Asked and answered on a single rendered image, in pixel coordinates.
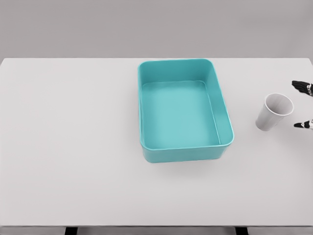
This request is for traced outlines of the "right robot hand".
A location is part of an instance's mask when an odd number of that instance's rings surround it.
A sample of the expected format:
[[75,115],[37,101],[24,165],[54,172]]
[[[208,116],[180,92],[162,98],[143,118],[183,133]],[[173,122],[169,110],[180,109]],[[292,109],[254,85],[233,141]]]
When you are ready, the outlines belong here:
[[[291,82],[291,85],[300,93],[313,97],[313,84],[312,83],[293,80]],[[293,126],[296,128],[313,130],[313,119],[307,120],[305,122],[295,123]]]

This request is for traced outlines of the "white paper cup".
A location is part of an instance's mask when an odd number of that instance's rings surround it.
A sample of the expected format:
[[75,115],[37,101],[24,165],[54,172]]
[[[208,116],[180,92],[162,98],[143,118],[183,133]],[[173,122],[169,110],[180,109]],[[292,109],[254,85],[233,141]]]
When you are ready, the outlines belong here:
[[289,116],[293,110],[293,102],[286,95],[279,93],[268,94],[255,121],[256,127],[262,131],[269,131],[283,118]]

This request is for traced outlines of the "teal rectangular plastic basket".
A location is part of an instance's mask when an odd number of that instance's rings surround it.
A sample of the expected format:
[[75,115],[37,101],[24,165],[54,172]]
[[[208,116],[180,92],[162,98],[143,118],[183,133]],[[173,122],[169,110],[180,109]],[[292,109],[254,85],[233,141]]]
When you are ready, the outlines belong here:
[[142,62],[137,68],[139,139],[150,163],[214,160],[234,130],[214,64],[204,58]]

